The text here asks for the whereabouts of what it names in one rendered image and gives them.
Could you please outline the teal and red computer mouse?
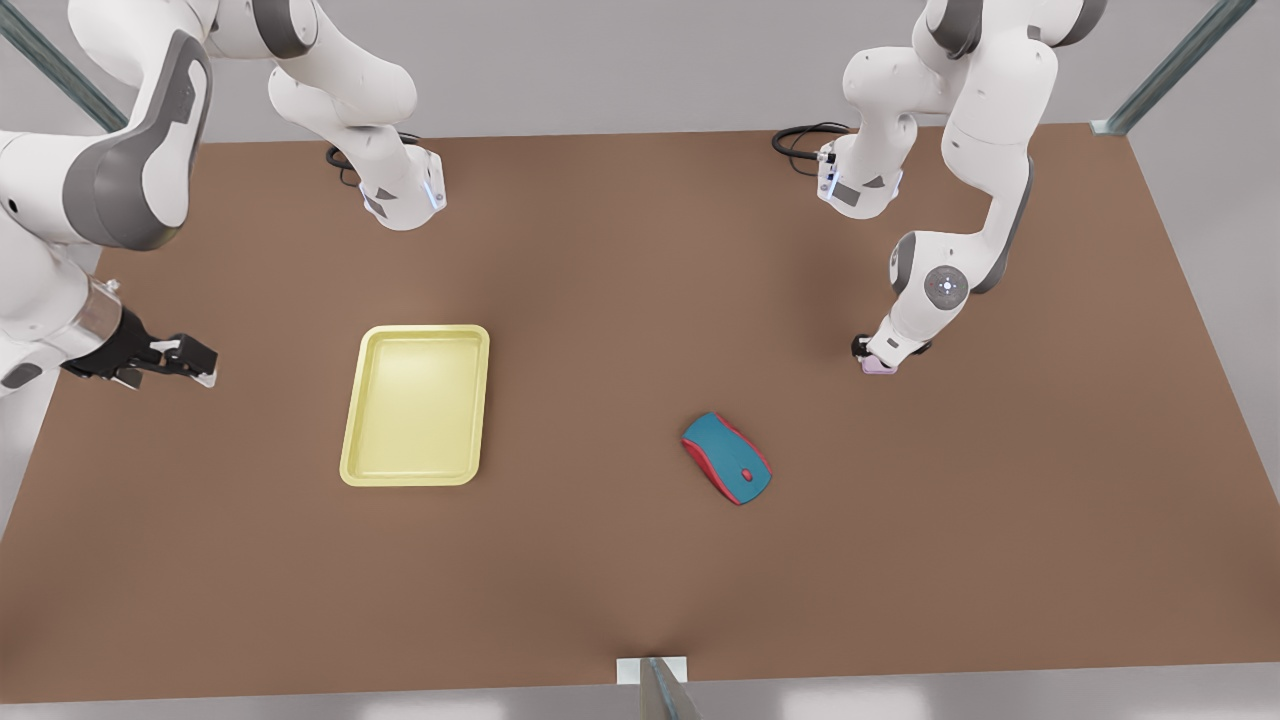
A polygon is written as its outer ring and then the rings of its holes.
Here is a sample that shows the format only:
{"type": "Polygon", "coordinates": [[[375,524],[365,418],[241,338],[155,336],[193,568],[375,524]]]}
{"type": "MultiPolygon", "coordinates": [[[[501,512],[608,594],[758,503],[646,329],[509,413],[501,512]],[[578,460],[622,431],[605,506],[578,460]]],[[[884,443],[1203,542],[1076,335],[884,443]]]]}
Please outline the teal and red computer mouse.
{"type": "Polygon", "coordinates": [[[681,434],[681,445],[705,478],[733,505],[755,500],[771,483],[764,454],[718,413],[705,413],[681,434]]]}

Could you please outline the yellow rectangular tray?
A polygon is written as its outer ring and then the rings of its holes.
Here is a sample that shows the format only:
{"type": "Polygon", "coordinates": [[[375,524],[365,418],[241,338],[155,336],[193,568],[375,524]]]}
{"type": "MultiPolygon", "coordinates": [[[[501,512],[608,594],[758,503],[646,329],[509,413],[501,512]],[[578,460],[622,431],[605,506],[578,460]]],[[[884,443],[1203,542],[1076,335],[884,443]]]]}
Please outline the yellow rectangular tray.
{"type": "Polygon", "coordinates": [[[453,487],[476,475],[490,336],[378,325],[361,340],[339,474],[353,487],[453,487]]]}

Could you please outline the silver frame post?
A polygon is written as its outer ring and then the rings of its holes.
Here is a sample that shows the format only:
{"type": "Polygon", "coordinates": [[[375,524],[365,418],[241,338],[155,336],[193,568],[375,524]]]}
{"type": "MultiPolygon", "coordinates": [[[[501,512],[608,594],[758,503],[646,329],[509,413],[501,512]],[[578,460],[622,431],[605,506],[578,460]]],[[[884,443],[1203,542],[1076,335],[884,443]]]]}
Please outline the silver frame post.
{"type": "Polygon", "coordinates": [[[1110,117],[1089,123],[1091,132],[1128,136],[1257,3],[1217,0],[1110,117]]]}
{"type": "Polygon", "coordinates": [[[127,115],[10,0],[0,0],[0,37],[4,37],[102,131],[114,132],[127,126],[127,115]]]}
{"type": "Polygon", "coordinates": [[[616,683],[639,688],[640,720],[705,720],[690,697],[685,656],[617,659],[616,683]]]}

